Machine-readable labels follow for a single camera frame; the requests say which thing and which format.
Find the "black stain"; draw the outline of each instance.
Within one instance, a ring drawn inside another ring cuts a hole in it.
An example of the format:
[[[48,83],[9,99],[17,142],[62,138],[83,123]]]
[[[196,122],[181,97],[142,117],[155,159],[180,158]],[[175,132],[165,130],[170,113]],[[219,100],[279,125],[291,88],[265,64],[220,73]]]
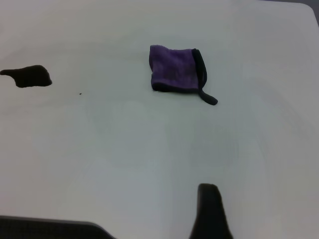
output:
[[[49,86],[52,84],[48,71],[40,65],[21,69],[2,70],[0,75],[11,76],[19,88],[33,86]]]
[[[317,23],[319,25],[319,0],[262,0],[262,1],[279,1],[279,2],[292,2],[301,3],[311,7],[315,13]]]

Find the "black fabric strip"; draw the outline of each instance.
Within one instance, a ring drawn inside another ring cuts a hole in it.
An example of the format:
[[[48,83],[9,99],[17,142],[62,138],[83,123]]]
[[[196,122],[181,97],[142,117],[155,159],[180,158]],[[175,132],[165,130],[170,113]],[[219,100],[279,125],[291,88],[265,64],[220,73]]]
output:
[[[184,94],[198,93],[198,89],[183,89],[179,87],[168,86],[164,83],[153,83],[152,88],[155,91],[162,91],[162,92],[177,92],[177,93],[184,93]]]
[[[218,100],[214,98],[213,96],[210,96],[206,94],[203,91],[203,87],[206,84],[207,81],[207,71],[205,67],[204,60],[200,54],[200,51],[197,49],[192,49],[191,51],[195,64],[196,64],[196,73],[197,73],[197,78],[198,78],[198,89],[199,89],[199,96],[201,97],[202,100],[204,100],[206,103],[210,105],[216,105],[218,103]]]

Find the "purple cloth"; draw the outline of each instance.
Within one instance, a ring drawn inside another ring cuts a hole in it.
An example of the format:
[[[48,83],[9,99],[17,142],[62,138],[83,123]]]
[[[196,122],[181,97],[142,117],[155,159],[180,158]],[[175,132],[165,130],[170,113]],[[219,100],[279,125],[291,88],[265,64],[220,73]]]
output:
[[[199,50],[170,50],[164,46],[152,45],[149,62],[153,72],[153,90],[197,93],[208,104],[217,104],[217,99],[203,92],[207,72]]]
[[[170,50],[153,45],[150,49],[151,84],[198,90],[196,65],[191,49]]]

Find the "white table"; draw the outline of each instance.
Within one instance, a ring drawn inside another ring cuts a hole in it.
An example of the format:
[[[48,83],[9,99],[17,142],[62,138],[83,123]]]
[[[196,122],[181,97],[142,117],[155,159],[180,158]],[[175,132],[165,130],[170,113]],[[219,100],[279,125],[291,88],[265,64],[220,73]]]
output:
[[[197,48],[198,96],[153,92],[149,46]],[[0,215],[90,221],[119,239],[186,239],[197,186],[236,239],[319,237],[319,28],[253,0],[2,0]]]

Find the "black object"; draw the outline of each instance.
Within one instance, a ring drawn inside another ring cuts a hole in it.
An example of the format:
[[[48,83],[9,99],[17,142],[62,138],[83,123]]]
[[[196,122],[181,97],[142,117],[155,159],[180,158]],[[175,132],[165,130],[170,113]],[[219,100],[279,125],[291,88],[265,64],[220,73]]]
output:
[[[52,84],[48,71],[40,65],[21,69],[3,70],[0,75],[11,76],[19,88],[32,86],[49,86]]]
[[[93,223],[0,217],[0,239],[114,239]]]
[[[0,217],[0,239],[114,239],[87,222]],[[190,239],[233,239],[218,188],[198,186],[197,216]]]
[[[197,216],[190,239],[233,239],[218,188],[198,186]]]

